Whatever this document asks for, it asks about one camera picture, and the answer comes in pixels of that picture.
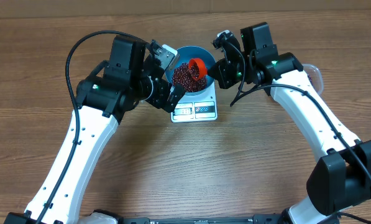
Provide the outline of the red beans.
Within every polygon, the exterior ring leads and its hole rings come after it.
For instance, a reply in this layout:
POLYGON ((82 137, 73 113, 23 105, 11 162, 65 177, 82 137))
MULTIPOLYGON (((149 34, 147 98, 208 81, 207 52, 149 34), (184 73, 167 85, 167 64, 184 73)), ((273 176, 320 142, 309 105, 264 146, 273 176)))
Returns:
POLYGON ((172 84, 180 84, 186 92, 193 93, 210 86, 209 82, 213 79, 219 82, 221 88, 227 89, 237 82, 244 84, 254 78, 249 77, 249 66, 242 62, 236 66, 217 63, 209 69, 201 68, 196 62, 189 62, 174 69, 172 84))

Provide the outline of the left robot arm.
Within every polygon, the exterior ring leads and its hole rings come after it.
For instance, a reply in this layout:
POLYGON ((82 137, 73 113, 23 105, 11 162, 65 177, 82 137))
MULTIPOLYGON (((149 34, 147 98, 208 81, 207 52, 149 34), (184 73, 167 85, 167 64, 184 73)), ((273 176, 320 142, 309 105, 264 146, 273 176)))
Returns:
POLYGON ((115 32, 109 60, 68 89, 70 125, 40 190, 23 213, 8 213, 5 223, 77 223, 88 182, 124 113, 140 101, 171 113, 185 94, 162 78, 179 57, 168 45, 115 32))

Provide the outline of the red scoop blue handle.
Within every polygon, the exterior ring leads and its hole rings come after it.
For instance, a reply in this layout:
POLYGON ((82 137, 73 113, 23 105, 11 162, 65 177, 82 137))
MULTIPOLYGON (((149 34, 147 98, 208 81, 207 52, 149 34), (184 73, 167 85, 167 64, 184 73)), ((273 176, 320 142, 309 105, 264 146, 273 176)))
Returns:
POLYGON ((204 78, 208 74, 208 69, 206 68, 204 61, 200 58, 191 58, 189 60, 188 69, 191 70, 193 67, 198 69, 198 76, 193 77, 196 81, 204 78))

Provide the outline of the blue metal bowl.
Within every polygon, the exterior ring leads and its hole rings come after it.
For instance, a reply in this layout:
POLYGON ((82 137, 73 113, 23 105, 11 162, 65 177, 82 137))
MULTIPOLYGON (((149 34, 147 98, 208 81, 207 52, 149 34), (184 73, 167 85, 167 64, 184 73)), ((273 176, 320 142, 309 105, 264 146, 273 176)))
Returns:
POLYGON ((194 80, 193 77, 198 76, 198 69, 196 67, 191 70, 188 69, 188 62, 191 58, 202 59, 207 69, 213 66, 216 61, 207 50, 197 46, 186 46, 177 49, 177 51, 180 54, 179 61, 173 70, 165 73, 167 80, 173 87, 179 83, 186 90, 186 93, 194 93, 202 91, 214 83, 214 80, 208 75, 198 81, 194 80))

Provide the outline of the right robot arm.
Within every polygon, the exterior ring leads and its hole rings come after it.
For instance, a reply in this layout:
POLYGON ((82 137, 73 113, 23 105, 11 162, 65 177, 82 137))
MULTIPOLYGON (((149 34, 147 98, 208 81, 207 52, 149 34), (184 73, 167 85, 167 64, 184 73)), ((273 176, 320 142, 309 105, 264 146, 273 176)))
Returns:
POLYGON ((275 223, 338 223, 347 209, 371 199, 371 140, 346 128, 314 89, 301 62, 278 52, 267 23, 243 28, 237 38, 218 33, 213 46, 223 52, 208 75, 222 89, 238 86, 236 99, 263 90, 295 122, 310 145, 316 165, 302 201, 272 215, 275 223))

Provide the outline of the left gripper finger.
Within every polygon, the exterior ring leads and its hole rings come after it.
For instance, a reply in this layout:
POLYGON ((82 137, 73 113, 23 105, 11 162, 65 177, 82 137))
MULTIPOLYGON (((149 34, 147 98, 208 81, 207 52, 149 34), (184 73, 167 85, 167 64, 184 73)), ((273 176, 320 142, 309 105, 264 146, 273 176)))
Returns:
POLYGON ((149 45, 149 52, 153 60, 161 61, 161 57, 165 55, 162 46, 154 39, 149 45))
POLYGON ((185 95, 185 93, 186 90, 183 88, 183 86, 177 83, 174 86, 173 91, 170 92, 163 109, 168 113, 174 112, 175 107, 177 106, 178 102, 182 99, 182 97, 185 95))

